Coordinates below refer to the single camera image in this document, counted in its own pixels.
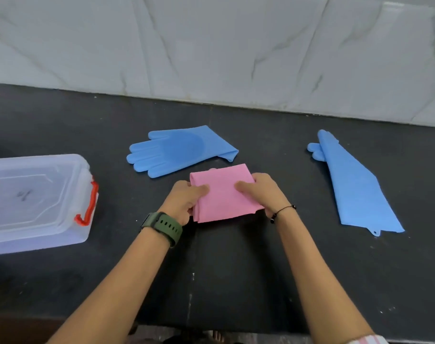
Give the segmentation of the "person's left hand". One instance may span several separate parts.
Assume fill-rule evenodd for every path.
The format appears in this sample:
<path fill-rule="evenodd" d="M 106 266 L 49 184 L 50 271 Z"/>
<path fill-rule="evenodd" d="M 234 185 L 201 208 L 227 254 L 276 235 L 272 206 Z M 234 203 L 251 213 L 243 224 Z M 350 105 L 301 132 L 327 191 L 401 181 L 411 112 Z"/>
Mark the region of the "person's left hand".
<path fill-rule="evenodd" d="M 191 183 L 186 180 L 177 181 L 157 210 L 168 214 L 182 226 L 188 224 L 193 208 L 198 202 L 198 199 L 187 198 L 187 186 L 189 185 Z"/>

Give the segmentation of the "person's right hand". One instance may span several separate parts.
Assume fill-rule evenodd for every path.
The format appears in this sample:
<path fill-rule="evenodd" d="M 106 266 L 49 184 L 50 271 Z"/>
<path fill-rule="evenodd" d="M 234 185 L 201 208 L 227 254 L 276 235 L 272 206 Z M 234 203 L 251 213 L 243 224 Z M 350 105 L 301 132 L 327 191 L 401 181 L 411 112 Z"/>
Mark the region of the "person's right hand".
<path fill-rule="evenodd" d="M 277 215 L 287 209 L 296 209 L 291 204 L 277 183 L 267 173 L 253 173 L 253 183 L 256 183 L 255 196 L 248 196 L 258 202 L 265 209 L 266 216 L 274 222 Z"/>

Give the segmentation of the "pink cloth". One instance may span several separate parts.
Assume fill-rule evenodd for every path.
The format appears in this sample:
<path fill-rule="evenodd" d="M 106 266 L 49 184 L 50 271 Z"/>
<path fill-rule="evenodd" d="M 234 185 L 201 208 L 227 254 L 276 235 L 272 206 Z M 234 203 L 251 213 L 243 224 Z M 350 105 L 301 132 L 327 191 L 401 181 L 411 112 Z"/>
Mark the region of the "pink cloth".
<path fill-rule="evenodd" d="M 258 202 L 235 189 L 239 181 L 255 182 L 246 164 L 190 173 L 191 185 L 209 187 L 208 194 L 199 198 L 193 208 L 193 220 L 197 223 L 226 220 L 263 209 Z"/>

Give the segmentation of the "person's left forearm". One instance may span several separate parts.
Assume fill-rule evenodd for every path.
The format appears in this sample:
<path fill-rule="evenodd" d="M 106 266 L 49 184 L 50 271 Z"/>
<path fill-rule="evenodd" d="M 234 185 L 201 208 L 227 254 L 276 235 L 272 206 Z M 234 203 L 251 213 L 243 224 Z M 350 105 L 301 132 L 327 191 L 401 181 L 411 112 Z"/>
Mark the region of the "person's left forearm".
<path fill-rule="evenodd" d="M 169 248 L 164 234 L 143 228 L 47 344 L 124 344 Z"/>

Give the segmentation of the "person's right forearm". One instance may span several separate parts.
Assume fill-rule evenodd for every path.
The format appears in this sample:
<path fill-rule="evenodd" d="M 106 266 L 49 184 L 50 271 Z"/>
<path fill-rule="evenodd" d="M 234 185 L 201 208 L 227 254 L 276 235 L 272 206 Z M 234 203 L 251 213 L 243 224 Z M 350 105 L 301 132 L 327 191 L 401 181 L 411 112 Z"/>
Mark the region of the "person's right forearm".
<path fill-rule="evenodd" d="M 296 210 L 281 211 L 274 222 L 313 343 L 346 344 L 375 334 L 326 264 Z"/>

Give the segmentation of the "blue silicone glove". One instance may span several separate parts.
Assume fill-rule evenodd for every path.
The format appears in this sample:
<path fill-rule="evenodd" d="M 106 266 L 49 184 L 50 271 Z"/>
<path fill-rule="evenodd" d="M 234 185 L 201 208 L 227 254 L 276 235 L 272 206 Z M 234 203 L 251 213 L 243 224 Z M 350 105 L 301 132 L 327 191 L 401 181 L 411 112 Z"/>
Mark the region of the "blue silicone glove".
<path fill-rule="evenodd" d="M 136 172 L 158 178 L 213 157 L 232 162 L 238 149 L 208 126 L 150 131 L 149 140 L 129 146 L 126 160 Z"/>
<path fill-rule="evenodd" d="M 328 165 L 342 225 L 365 228 L 375 237 L 382 231 L 405 232 L 376 176 L 340 145 L 332 133 L 319 130 L 318 143 L 309 143 L 307 150 L 313 159 Z"/>

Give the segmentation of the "green wrist watch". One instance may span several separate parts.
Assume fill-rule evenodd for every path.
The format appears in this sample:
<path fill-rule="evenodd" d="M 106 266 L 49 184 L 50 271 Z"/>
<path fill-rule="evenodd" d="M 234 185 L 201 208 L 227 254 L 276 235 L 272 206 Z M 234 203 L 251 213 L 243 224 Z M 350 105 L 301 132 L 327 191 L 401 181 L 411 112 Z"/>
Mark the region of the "green wrist watch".
<path fill-rule="evenodd" d="M 174 218 L 164 212 L 149 213 L 140 226 L 140 230 L 150 227 L 165 236 L 169 241 L 170 247 L 174 248 L 183 232 L 183 227 Z"/>

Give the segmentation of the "person's foot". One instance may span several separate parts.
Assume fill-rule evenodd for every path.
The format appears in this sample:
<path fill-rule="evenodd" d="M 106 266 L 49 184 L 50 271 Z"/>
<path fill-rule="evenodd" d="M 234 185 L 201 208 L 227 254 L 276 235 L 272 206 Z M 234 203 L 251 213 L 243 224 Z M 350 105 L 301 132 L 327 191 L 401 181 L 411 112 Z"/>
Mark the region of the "person's foot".
<path fill-rule="evenodd" d="M 205 344 L 234 344 L 231 337 L 226 332 L 220 332 L 217 330 L 205 330 L 202 332 L 202 341 Z"/>

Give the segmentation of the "clear plastic storage box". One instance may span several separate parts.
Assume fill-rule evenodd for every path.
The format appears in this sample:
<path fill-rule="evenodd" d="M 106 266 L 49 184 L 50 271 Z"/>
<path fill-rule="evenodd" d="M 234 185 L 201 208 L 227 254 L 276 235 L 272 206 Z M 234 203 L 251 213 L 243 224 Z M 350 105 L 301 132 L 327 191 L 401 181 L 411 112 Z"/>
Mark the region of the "clear plastic storage box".
<path fill-rule="evenodd" d="M 77 154 L 0 158 L 0 255 L 85 242 L 93 175 Z"/>

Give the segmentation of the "pink striped sleeve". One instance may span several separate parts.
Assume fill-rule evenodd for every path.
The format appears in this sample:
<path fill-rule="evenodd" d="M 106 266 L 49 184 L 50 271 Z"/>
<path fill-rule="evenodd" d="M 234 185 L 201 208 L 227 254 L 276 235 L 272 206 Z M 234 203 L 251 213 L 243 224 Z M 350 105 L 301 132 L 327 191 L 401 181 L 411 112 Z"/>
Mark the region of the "pink striped sleeve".
<path fill-rule="evenodd" d="M 346 344 L 389 344 L 389 342 L 383 336 L 373 334 L 349 341 Z"/>

